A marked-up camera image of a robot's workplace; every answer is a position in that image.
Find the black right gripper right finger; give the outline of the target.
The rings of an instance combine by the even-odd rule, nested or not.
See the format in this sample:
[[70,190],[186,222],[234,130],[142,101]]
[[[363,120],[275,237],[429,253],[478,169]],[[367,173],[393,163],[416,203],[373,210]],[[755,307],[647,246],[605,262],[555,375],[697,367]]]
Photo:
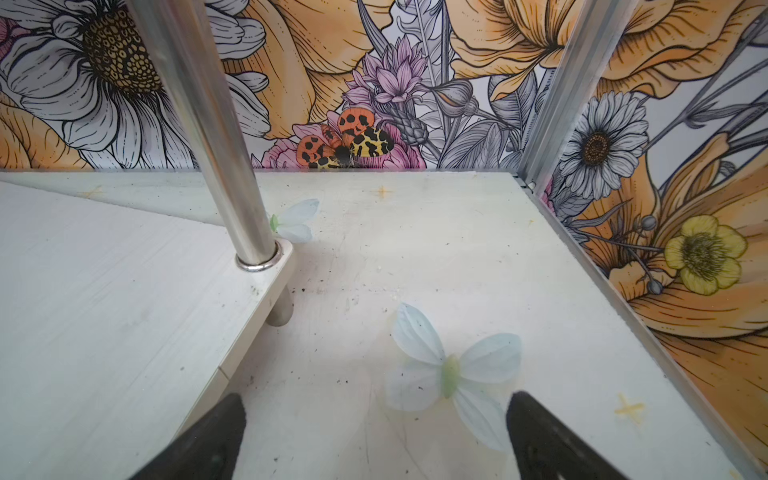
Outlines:
[[522,479],[625,477],[525,391],[518,391],[511,396],[506,425]]

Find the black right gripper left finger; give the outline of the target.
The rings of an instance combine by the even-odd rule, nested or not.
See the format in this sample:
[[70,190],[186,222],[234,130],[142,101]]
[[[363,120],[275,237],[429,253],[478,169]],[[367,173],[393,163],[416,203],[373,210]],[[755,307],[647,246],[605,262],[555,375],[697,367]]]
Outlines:
[[230,393],[131,479],[232,479],[246,425],[242,397]]

